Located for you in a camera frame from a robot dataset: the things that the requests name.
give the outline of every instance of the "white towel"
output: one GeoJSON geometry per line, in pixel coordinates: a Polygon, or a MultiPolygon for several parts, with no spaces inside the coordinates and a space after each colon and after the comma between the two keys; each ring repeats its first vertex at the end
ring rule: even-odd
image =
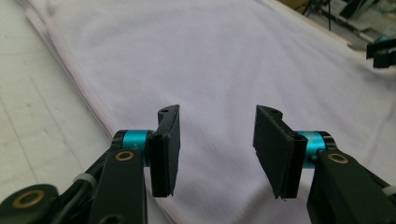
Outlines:
{"type": "Polygon", "coordinates": [[[155,130],[160,108],[181,106],[175,196],[157,200],[173,222],[309,222],[313,171],[298,199],[274,199],[252,147],[256,105],[329,132],[396,183],[395,74],[272,1],[20,2],[110,136],[155,130]]]}

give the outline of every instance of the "table surface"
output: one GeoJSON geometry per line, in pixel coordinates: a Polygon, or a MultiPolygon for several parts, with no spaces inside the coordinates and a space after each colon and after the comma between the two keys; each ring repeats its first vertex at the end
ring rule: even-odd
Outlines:
{"type": "MultiPolygon", "coordinates": [[[[0,201],[37,183],[64,192],[110,145],[14,0],[0,1],[0,201]]],[[[148,223],[167,223],[148,197],[148,223]]]]}

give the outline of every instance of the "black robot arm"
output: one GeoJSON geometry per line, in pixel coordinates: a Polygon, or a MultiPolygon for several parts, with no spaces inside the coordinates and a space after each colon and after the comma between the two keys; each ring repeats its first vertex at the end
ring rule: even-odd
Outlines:
{"type": "Polygon", "coordinates": [[[374,68],[388,68],[396,65],[396,39],[367,45],[366,58],[374,59],[374,68]]]}
{"type": "Polygon", "coordinates": [[[276,109],[258,105],[253,146],[276,197],[296,198],[303,168],[314,168],[312,223],[396,223],[396,190],[337,148],[325,132],[295,132],[276,109]]]}
{"type": "Polygon", "coordinates": [[[180,149],[179,105],[158,112],[157,131],[121,130],[62,195],[52,185],[21,189],[0,204],[0,224],[147,223],[144,167],[154,197],[173,194],[180,149]]]}

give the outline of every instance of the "black cable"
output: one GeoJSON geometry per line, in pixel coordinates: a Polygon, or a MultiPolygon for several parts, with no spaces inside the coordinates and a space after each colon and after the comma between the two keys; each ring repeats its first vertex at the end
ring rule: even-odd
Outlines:
{"type": "MultiPolygon", "coordinates": [[[[98,180],[104,165],[105,163],[102,161],[95,167],[92,167],[89,174],[98,180]]],[[[71,217],[76,211],[76,208],[79,208],[84,201],[86,201],[88,196],[89,199],[91,198],[90,192],[92,192],[92,186],[88,182],[81,179],[77,180],[64,194],[61,195],[61,202],[64,204],[64,208],[55,216],[51,221],[51,224],[61,224],[71,217]]]]}
{"type": "Polygon", "coordinates": [[[329,31],[331,31],[332,30],[332,22],[331,22],[331,18],[332,18],[332,8],[330,7],[330,2],[331,2],[332,0],[329,0],[329,15],[328,15],[328,18],[329,18],[329,31]]]}
{"type": "Polygon", "coordinates": [[[89,183],[82,183],[81,188],[78,190],[77,194],[72,200],[62,209],[62,211],[55,216],[50,224],[62,224],[69,217],[69,215],[83,202],[83,199],[87,197],[87,193],[91,186],[89,183]]]}

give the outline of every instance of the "cyan metal collar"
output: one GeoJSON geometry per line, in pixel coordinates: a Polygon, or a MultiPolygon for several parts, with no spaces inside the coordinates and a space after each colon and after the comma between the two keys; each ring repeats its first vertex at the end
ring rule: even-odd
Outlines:
{"type": "Polygon", "coordinates": [[[142,154],[143,165],[149,166],[148,155],[146,152],[146,138],[149,130],[128,130],[122,140],[123,148],[139,150],[142,154]]]}
{"type": "Polygon", "coordinates": [[[317,159],[317,154],[326,149],[326,144],[323,137],[318,132],[297,132],[298,134],[306,137],[308,142],[306,144],[305,158],[303,168],[315,168],[315,160],[317,159]]]}

